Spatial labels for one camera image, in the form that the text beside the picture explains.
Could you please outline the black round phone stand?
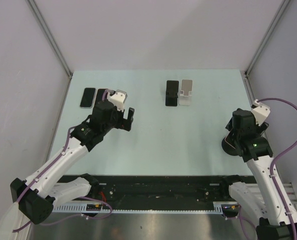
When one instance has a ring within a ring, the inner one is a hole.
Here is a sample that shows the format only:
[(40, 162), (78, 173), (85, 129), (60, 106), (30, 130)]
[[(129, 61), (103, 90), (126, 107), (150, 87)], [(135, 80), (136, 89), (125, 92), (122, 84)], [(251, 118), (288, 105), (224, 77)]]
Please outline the black round phone stand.
[(238, 156), (236, 149), (226, 142), (225, 139), (221, 141), (223, 151), (230, 156)]

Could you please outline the pink case phone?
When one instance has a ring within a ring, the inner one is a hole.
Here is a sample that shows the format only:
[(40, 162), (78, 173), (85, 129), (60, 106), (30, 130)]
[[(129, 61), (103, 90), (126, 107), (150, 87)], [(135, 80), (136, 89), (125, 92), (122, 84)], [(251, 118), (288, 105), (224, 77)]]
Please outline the pink case phone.
[(99, 88), (96, 92), (94, 109), (95, 108), (105, 108), (107, 105), (107, 97), (109, 94), (109, 90), (107, 88)]

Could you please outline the blue phone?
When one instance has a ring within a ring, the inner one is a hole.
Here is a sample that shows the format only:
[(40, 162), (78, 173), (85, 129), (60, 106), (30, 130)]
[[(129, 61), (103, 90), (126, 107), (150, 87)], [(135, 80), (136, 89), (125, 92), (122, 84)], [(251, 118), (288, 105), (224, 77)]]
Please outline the blue phone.
[(80, 107), (89, 109), (93, 106), (94, 98), (95, 98), (96, 88), (87, 87), (83, 91), (83, 95), (80, 101)]

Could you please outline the white phone stand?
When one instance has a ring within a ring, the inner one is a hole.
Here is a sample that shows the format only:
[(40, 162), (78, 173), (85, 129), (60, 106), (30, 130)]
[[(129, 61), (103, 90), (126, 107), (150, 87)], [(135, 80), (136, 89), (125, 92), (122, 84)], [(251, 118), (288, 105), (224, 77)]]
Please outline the white phone stand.
[(190, 106), (192, 103), (193, 81), (183, 79), (181, 81), (178, 103), (181, 106)]

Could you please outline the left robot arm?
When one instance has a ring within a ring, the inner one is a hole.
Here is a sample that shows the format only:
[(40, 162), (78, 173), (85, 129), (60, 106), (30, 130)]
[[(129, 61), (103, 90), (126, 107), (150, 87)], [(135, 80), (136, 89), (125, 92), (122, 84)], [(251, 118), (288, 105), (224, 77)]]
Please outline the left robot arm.
[(51, 190), (69, 168), (101, 143), (112, 129), (131, 130), (135, 110), (130, 107), (127, 118), (124, 112), (121, 106), (107, 99), (99, 101), (84, 121), (68, 129), (59, 153), (26, 179), (15, 178), (10, 190), (19, 211), (35, 225), (45, 221), (58, 203)]

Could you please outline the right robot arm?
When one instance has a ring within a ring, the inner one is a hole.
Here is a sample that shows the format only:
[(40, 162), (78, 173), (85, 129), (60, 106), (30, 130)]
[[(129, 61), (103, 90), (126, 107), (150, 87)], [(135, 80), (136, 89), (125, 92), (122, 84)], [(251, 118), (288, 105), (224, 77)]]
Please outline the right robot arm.
[(297, 240), (297, 210), (274, 164), (273, 151), (262, 136), (266, 116), (238, 108), (227, 126), (236, 153), (252, 172), (261, 199), (246, 183), (226, 183), (219, 188), (225, 201), (234, 199), (250, 217), (259, 240)]

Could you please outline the right aluminium corner post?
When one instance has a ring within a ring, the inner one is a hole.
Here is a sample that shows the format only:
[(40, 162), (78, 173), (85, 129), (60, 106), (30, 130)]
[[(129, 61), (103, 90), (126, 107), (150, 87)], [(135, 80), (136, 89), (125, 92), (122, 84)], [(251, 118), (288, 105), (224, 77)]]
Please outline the right aluminium corner post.
[(273, 36), (278, 24), (280, 23), (281, 19), (283, 18), (284, 14), (286, 13), (289, 5), (292, 3), (292, 0), (283, 0), (280, 6), (277, 9), (271, 23), (269, 24), (261, 42), (256, 49), (250, 63), (248, 64), (246, 70), (244, 71), (245, 76), (248, 78), (250, 73), (252, 72), (255, 64), (257, 63), (258, 59), (260, 58), (264, 48), (266, 47), (267, 43), (269, 42), (270, 38)]

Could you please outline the aluminium corner post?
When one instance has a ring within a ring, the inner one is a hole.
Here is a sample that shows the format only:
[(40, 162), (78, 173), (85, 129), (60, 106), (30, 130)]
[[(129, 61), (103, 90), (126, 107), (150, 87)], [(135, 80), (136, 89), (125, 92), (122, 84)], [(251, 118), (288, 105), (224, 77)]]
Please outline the aluminium corner post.
[(260, 58), (264, 48), (266, 47), (267, 43), (269, 42), (270, 38), (273, 36), (278, 24), (280, 23), (281, 19), (283, 18), (284, 14), (286, 13), (289, 5), (292, 3), (292, 0), (283, 0), (280, 6), (277, 9), (271, 23), (269, 24), (261, 42), (256, 49), (250, 63), (248, 64), (246, 70), (244, 71), (245, 76), (248, 78), (250, 73), (252, 72), (255, 64), (257, 63), (258, 59)]
[(46, 41), (48, 42), (50, 48), (52, 49), (55, 57), (59, 61), (62, 69), (64, 70), (65, 74), (68, 76), (69, 79), (72, 78), (73, 72), (71, 71), (46, 19), (43, 16), (38, 4), (35, 0), (25, 0), (28, 8), (30, 9), (35, 21), (37, 22), (38, 26), (40, 27)]

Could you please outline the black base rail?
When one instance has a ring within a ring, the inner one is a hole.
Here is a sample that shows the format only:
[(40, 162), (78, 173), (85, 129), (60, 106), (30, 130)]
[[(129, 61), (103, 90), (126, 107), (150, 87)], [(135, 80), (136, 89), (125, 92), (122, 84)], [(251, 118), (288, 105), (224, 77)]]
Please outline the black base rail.
[(206, 211), (214, 202), (229, 202), (228, 186), (254, 184), (252, 176), (110, 176), (90, 175), (86, 197), (104, 200), (114, 210)]

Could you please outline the left aluminium corner post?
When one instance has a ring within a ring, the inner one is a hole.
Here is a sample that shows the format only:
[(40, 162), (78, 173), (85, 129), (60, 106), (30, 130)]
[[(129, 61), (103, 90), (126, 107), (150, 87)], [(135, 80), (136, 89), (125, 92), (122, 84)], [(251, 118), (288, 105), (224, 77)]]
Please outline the left aluminium corner post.
[(52, 49), (55, 57), (59, 61), (62, 69), (64, 70), (65, 74), (68, 76), (69, 79), (72, 78), (73, 72), (71, 71), (46, 19), (43, 16), (38, 4), (35, 0), (25, 0), (28, 8), (30, 9), (35, 21), (37, 22), (38, 26), (40, 27), (46, 41), (48, 42), (50, 48)]

